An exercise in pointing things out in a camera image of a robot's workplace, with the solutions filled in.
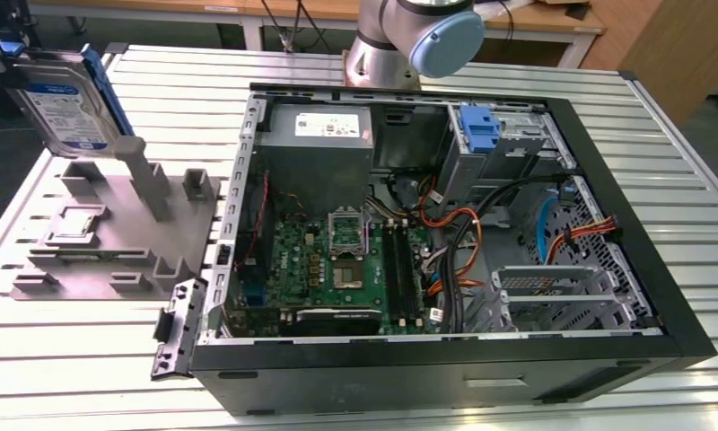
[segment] metal table rail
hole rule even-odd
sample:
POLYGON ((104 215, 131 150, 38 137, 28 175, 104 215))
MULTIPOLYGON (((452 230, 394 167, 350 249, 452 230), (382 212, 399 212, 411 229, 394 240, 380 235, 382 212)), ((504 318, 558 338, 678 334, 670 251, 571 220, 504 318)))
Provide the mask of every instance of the metal table rail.
MULTIPOLYGON (((130 46, 104 62, 146 156, 227 175, 250 82, 340 84, 334 56, 130 46)), ((468 65, 427 90, 566 98, 718 349, 718 180, 642 90, 614 72, 468 65)), ((7 297, 67 193, 44 152, 0 221, 0 429, 718 429, 718 357, 583 404, 232 418, 198 381, 148 381, 162 302, 7 297)), ((103 173, 124 174, 115 161, 103 173)), ((214 225, 210 239, 216 238, 214 225)), ((206 261, 214 256, 208 247, 206 261)))

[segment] blue cable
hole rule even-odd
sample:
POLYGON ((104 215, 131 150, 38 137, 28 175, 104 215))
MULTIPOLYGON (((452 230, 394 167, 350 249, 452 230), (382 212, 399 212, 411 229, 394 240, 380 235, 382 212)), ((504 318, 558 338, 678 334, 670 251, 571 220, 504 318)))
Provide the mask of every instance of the blue cable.
POLYGON ((558 195, 551 196, 542 203, 539 215, 536 216, 536 253, 539 254, 539 263, 546 261, 546 222, 550 205, 559 199, 558 195))

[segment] blue drive bracket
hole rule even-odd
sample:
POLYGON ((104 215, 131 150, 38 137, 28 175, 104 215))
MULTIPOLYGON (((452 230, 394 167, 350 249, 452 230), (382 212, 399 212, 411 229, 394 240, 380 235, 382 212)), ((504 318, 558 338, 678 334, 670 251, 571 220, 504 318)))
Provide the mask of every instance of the blue drive bracket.
POLYGON ((491 116, 491 110, 484 106, 460 106, 459 123, 470 152, 490 153, 500 139, 500 123, 491 116))
POLYGON ((116 99, 116 95, 111 88, 111 83, 106 77, 106 69, 99 61, 98 53, 90 48, 90 45, 84 45, 79 55, 84 59, 84 68, 92 78, 92 83, 95 84, 95 88, 98 88, 98 93, 106 103, 108 113, 111 114, 114 121, 116 121, 119 133, 124 136, 134 136, 135 132, 132 131, 127 117, 123 115, 122 105, 119 104, 119 100, 116 99))

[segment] gray power supply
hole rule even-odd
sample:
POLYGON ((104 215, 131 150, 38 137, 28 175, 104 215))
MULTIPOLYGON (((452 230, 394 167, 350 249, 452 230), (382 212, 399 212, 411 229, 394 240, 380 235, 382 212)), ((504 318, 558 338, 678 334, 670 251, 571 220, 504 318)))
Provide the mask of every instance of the gray power supply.
POLYGON ((370 108, 276 105, 270 130, 255 143, 275 193, 310 202, 308 219, 338 207, 360 208, 370 179, 370 108))

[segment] motherboard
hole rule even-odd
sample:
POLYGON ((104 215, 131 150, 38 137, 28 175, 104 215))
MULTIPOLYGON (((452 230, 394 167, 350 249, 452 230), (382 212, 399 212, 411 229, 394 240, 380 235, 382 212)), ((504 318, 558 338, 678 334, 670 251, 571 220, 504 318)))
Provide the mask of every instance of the motherboard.
POLYGON ((276 222, 268 278, 260 285, 242 283, 246 307, 228 311, 231 334, 291 335, 295 315, 318 321, 327 314, 344 317, 354 330, 371 321, 379 334, 423 333, 423 290, 411 268, 427 250, 424 228, 364 223, 360 213, 276 222))

